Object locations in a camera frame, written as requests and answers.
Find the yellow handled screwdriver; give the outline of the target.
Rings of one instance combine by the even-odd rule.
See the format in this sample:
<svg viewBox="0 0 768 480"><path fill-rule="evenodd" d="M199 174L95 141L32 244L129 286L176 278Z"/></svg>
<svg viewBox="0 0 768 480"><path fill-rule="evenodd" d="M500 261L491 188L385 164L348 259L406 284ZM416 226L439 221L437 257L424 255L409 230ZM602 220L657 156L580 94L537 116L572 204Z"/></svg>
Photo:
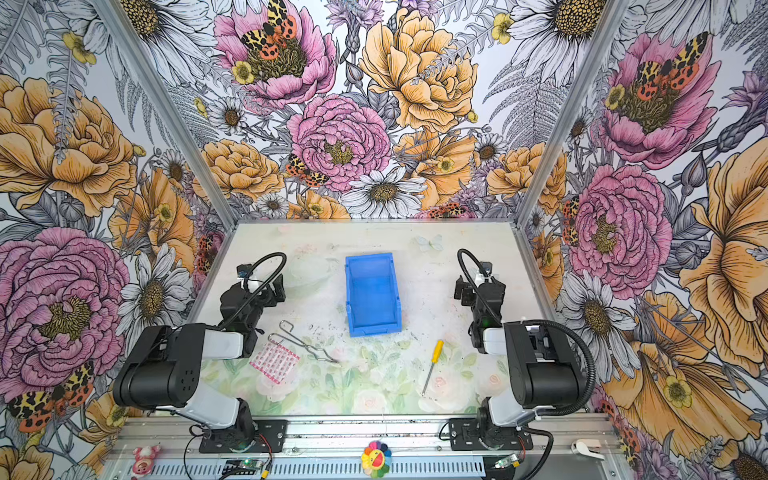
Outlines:
<svg viewBox="0 0 768 480"><path fill-rule="evenodd" d="M432 352L432 355L431 355L431 358L430 358L429 369L427 371L427 376L426 376L426 379L424 381L424 384L423 384L423 387L422 387L422 391L421 391L421 395L422 396L424 396L426 394L426 391L427 391L427 389L429 387L429 383L430 383L431 377L433 375L435 367L436 367L436 365L437 365L437 363L438 363L438 361L440 359L440 356L442 354L443 347L444 347L444 341L442 339L439 339L436 342L435 346L434 346L434 349L433 349L433 352Z"/></svg>

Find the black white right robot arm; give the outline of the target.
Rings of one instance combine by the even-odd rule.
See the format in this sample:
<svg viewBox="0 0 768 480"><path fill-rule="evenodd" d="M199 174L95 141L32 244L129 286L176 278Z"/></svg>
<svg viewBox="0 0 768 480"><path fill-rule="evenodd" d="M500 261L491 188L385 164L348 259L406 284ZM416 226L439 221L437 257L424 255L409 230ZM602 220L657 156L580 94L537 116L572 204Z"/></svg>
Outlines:
<svg viewBox="0 0 768 480"><path fill-rule="evenodd" d="M481 354L500 356L509 387L485 397L474 419L448 422L451 448L522 450L532 446L529 425L542 417L566 416L582 409L596 384L589 347L575 331L550 320L503 321L506 285L480 262L472 276L459 263L454 298L472 313L468 335Z"/></svg>

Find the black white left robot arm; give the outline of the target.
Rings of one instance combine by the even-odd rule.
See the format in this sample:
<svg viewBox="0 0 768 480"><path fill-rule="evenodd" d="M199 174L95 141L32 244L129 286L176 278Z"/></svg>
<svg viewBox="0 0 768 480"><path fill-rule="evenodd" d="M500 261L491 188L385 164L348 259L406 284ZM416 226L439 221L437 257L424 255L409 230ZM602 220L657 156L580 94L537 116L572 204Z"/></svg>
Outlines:
<svg viewBox="0 0 768 480"><path fill-rule="evenodd" d="M221 321L145 328L113 383L115 403L164 411L195 422L215 446L245 451L267 441L242 398L227 396L201 377L205 360L249 358L264 330L265 309L286 298L287 255L273 252L239 270L240 281L220 297Z"/></svg>

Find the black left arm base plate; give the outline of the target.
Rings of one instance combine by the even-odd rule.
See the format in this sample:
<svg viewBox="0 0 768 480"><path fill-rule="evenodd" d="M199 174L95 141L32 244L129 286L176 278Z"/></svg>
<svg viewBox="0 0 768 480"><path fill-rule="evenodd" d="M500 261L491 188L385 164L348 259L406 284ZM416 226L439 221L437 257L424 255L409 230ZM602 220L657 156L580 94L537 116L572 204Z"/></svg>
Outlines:
<svg viewBox="0 0 768 480"><path fill-rule="evenodd" d="M203 436L201 454L280 453L286 439L287 420L254 420L245 432L235 427L215 429Z"/></svg>

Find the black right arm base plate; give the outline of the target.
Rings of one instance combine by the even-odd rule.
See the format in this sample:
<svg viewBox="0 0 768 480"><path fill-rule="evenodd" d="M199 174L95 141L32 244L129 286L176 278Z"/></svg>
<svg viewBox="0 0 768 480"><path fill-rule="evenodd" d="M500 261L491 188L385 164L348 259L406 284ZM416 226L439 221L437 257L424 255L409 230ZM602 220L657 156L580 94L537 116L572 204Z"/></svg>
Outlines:
<svg viewBox="0 0 768 480"><path fill-rule="evenodd" d="M447 426L453 451L522 451L533 447L531 436L514 427L498 427L477 418L451 418Z"/></svg>

